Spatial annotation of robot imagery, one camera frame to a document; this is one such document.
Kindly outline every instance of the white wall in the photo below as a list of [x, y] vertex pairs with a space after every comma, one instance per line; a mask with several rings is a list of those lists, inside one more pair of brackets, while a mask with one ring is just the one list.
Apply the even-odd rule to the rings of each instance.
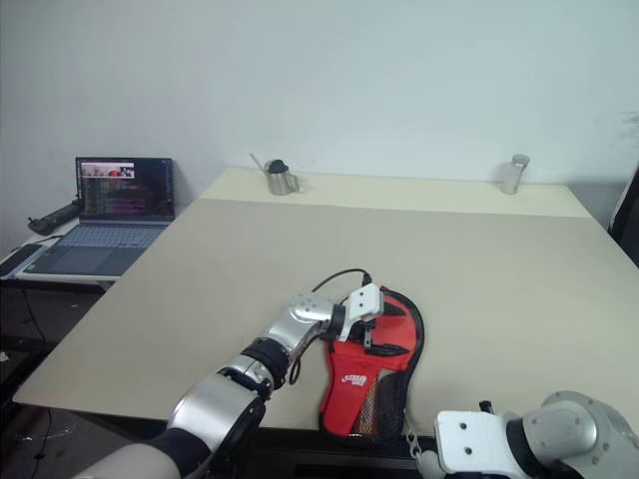
[[171, 156], [187, 203], [248, 151], [295, 169], [625, 181], [636, 0], [0, 0], [0, 250], [78, 155]]

